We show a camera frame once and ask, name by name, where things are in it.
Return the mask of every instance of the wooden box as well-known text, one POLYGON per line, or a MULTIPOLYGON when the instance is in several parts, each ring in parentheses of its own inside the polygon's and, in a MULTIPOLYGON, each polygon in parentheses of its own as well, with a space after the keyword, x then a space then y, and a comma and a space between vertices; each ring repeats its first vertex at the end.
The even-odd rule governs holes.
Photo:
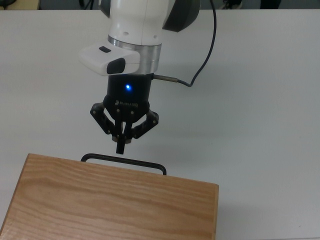
POLYGON ((214 240, 216 184, 29 154, 0 240, 214 240))

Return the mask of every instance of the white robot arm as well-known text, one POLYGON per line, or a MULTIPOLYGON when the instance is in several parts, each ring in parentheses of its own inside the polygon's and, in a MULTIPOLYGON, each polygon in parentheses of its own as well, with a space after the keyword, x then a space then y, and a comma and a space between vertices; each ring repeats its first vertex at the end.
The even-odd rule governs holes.
MULTIPOLYGON (((213 0, 210 2, 216 19, 213 0)), ((188 27, 197 18, 200 3, 201 0, 99 1, 100 9, 111 19, 108 38, 81 50, 79 60, 94 72, 108 76, 107 95, 103 102, 93 105, 90 113, 103 131, 112 135, 118 154, 124 153, 125 144, 131 143, 132 138, 138 139, 158 124, 159 116, 150 110, 148 99, 159 64, 162 31, 179 32, 188 27), (105 115, 105 109, 114 123, 105 115), (133 127, 144 115, 146 120, 133 127)), ((191 87, 210 57, 215 34, 216 25, 209 54, 191 84, 171 77, 157 79, 191 87)))
POLYGON ((100 0, 99 7, 112 21, 108 39, 83 49, 79 60, 102 76, 151 74, 158 68, 164 25, 185 28, 197 17, 200 0, 100 0))

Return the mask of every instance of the black cable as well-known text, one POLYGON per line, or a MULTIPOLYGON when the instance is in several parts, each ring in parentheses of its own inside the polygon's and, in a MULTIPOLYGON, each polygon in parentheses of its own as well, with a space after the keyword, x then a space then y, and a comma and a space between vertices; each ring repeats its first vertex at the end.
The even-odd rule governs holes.
POLYGON ((207 64, 210 56, 211 56, 211 53, 212 53, 212 49, 214 48, 214 44, 215 44, 215 40, 216 40, 216 32, 217 32, 217 14, 216 14, 216 8, 215 8, 215 5, 214 5, 214 1, 213 0, 210 0, 210 3, 211 3, 211 7, 212 7, 212 11, 213 11, 213 20, 214 20, 214 26, 213 26, 213 36, 212 36, 212 41, 211 41, 211 46, 210 46, 210 50, 209 50, 209 53, 208 55, 206 56, 206 59, 204 60, 202 66, 199 68, 199 70, 195 73, 194 77, 192 78, 192 81, 191 83, 187 83, 185 81, 182 81, 180 79, 178 79, 178 83, 180 84, 183 84, 187 87, 192 87, 192 85, 194 84, 196 78, 198 77, 199 73, 202 71, 202 69, 204 69, 205 65, 207 64))
POLYGON ((94 8, 94 2, 95 2, 95 0, 91 0, 90 10, 92 10, 94 8))
POLYGON ((89 7, 89 4, 92 2, 92 0, 89 0, 88 3, 85 5, 84 10, 87 10, 87 8, 89 7))

